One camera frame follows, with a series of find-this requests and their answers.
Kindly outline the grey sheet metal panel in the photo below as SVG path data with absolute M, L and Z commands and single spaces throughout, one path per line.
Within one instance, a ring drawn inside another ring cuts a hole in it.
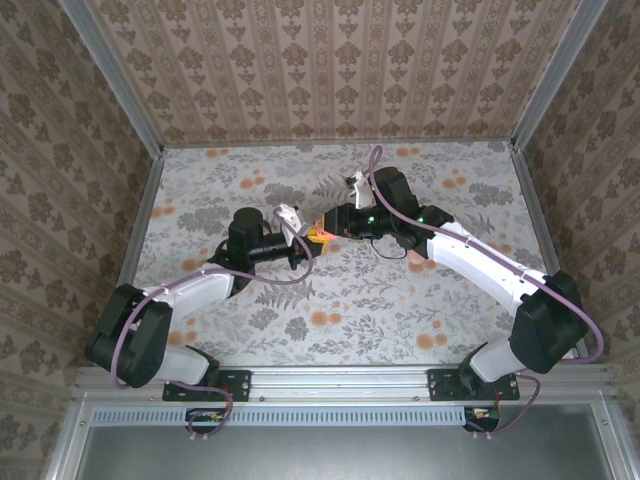
M 511 430 L 457 426 L 99 426 L 72 408 L 45 480 L 640 480 L 618 407 L 542 405 Z

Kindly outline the aluminium side rail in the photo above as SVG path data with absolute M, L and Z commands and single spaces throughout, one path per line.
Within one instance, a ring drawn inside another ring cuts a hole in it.
M 526 159 L 524 153 L 521 150 L 518 150 L 516 147 L 508 143 L 510 157 L 513 162 L 514 171 L 516 173 L 521 192 L 529 213 L 529 217 L 531 220 L 532 228 L 535 233 L 536 241 L 538 244 L 540 257 L 543 261 L 545 268 L 545 278 L 553 276 L 556 274 L 561 268 L 559 265 L 559 261 L 553 246 L 553 242 L 551 239 L 551 235 L 549 233 L 549 229 L 544 217 L 544 213 L 541 208 L 540 201 L 538 199 L 535 186 L 529 172 Z M 555 299 L 552 299 L 555 303 L 559 304 L 559 308 L 566 312 L 571 317 L 575 318 L 580 324 L 581 327 L 587 328 L 587 333 L 591 330 L 587 323 L 579 316 L 575 315 L 575 313 L 567 306 L 558 302 Z M 571 347 L 568 352 L 569 357 L 561 360 L 562 364 L 566 365 L 579 365 L 586 364 L 586 358 L 589 353 L 585 346 L 584 335 L 578 340 L 573 347 Z
M 119 340 L 121 336 L 126 338 L 127 332 L 132 325 L 132 323 L 127 324 L 129 317 L 133 316 L 133 319 L 136 319 L 138 305 L 144 302 L 144 291 L 135 287 L 133 281 L 138 270 L 144 238 L 159 188 L 163 166 L 164 161 L 162 158 L 152 162 L 125 253 L 124 263 L 118 277 L 117 287 L 107 300 L 85 347 L 87 358 L 107 372 L 112 370 L 114 354 L 121 354 L 124 349 L 124 342 L 119 342 Z

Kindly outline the aluminium base beam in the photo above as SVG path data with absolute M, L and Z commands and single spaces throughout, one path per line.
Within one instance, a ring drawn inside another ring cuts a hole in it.
M 252 366 L 246 405 L 425 405 L 430 402 L 432 370 L 442 365 L 400 366 Z M 536 399 L 543 405 L 612 401 L 616 389 L 603 365 L 559 365 L 546 375 L 525 372 L 517 376 L 521 405 L 541 384 Z M 145 405 L 162 401 L 163 384 L 153 381 L 140 389 L 119 390 L 107 372 L 82 368 L 76 377 L 71 403 Z

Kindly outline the aluminium corner post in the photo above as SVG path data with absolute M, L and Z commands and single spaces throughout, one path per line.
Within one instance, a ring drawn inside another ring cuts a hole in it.
M 142 97 L 135 91 L 117 58 L 112 42 L 93 13 L 87 0 L 59 0 L 80 38 L 100 69 L 107 84 L 127 115 L 153 162 L 162 156 L 164 142 L 147 114 Z
M 511 143 L 515 150 L 523 150 L 528 144 L 603 13 L 607 2 L 608 0 L 580 0 L 511 135 Z

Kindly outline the aluminium back rail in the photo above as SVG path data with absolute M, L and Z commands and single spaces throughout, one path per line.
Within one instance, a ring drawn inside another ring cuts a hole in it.
M 270 140 L 270 141 L 229 141 L 229 142 L 208 142 L 208 143 L 165 143 L 164 150 L 170 149 L 193 149 L 193 148 L 253 148 L 253 147 L 308 147 L 324 145 L 387 145 L 399 144 L 433 144 L 433 143 L 478 143 L 478 142 L 507 142 L 511 143 L 508 137 L 489 138 L 391 138 L 391 139 L 307 139 L 307 140 Z

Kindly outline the black electronics box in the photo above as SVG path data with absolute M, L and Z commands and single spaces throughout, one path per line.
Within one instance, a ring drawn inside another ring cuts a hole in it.
M 185 428 L 195 436 L 210 436 L 225 423 L 226 408 L 188 409 L 185 413 Z
M 465 407 L 463 428 L 471 433 L 493 432 L 498 428 L 500 412 L 497 407 Z

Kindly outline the floral patterned table cover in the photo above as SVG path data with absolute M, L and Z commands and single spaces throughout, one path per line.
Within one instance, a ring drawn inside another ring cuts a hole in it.
M 280 204 L 317 220 L 348 198 L 345 179 L 367 166 L 370 145 L 171 149 L 135 276 L 139 288 L 202 267 L 227 236 L 233 214 Z M 507 142 L 399 144 L 382 164 L 399 169 L 423 205 L 452 214 L 508 257 L 543 270 Z M 284 260 L 259 277 L 288 280 Z M 506 337 L 511 316 L 455 271 L 412 265 L 391 238 L 340 239 L 292 286 L 251 282 L 171 324 L 172 347 L 194 346 L 228 366 L 456 363 Z

